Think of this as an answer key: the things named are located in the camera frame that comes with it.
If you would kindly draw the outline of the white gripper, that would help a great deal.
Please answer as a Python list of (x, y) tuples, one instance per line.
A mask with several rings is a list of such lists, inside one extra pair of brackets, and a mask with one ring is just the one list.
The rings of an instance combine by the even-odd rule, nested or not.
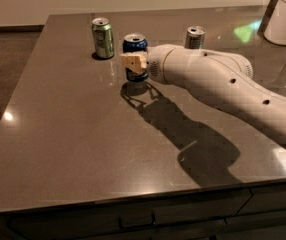
[(168, 84), (165, 75), (165, 62), (170, 53), (175, 50), (174, 45), (159, 45), (150, 47), (147, 55), (145, 52), (123, 53), (121, 62), (125, 68), (135, 73), (143, 73), (147, 69), (151, 80), (161, 84)]

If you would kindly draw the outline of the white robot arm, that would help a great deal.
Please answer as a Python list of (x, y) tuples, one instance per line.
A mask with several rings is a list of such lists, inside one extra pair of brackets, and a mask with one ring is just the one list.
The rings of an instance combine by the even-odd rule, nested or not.
[(286, 97), (256, 83), (245, 57), (166, 44), (123, 53), (121, 62), (153, 81), (187, 90), (196, 100), (239, 118), (286, 148)]

